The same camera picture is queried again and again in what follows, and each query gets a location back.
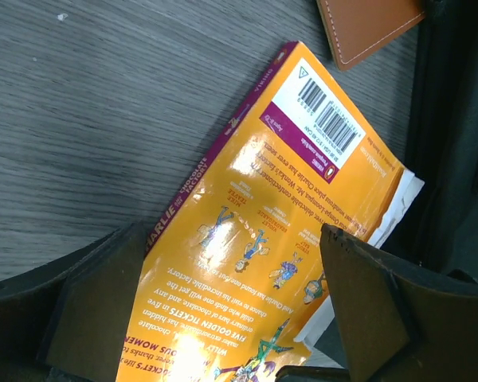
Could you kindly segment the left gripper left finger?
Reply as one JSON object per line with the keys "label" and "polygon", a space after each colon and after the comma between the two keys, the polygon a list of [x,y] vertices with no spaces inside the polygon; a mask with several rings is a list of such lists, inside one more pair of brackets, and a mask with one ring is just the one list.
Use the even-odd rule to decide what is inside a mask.
{"label": "left gripper left finger", "polygon": [[147,233],[120,228],[0,281],[0,381],[113,381]]}

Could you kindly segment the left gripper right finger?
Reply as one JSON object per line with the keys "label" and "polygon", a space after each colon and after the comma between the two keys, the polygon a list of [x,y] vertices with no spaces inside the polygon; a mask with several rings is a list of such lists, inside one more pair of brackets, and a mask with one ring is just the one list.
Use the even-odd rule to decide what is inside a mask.
{"label": "left gripper right finger", "polygon": [[477,284],[329,224],[320,252],[347,366],[285,366],[279,381],[478,381]]}

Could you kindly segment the black student backpack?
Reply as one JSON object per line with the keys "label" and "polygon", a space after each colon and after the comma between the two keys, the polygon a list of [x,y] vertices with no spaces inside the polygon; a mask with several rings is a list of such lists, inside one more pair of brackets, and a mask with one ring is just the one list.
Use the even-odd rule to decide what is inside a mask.
{"label": "black student backpack", "polygon": [[478,1],[427,1],[405,164],[424,185],[383,249],[478,284]]}

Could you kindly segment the orange paperback book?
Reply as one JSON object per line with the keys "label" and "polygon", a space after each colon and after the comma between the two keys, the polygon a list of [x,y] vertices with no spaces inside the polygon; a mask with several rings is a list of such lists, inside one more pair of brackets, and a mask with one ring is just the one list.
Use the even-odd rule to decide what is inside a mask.
{"label": "orange paperback book", "polygon": [[379,247],[423,183],[302,42],[276,59],[147,238],[119,381],[272,381],[310,356],[324,224]]}

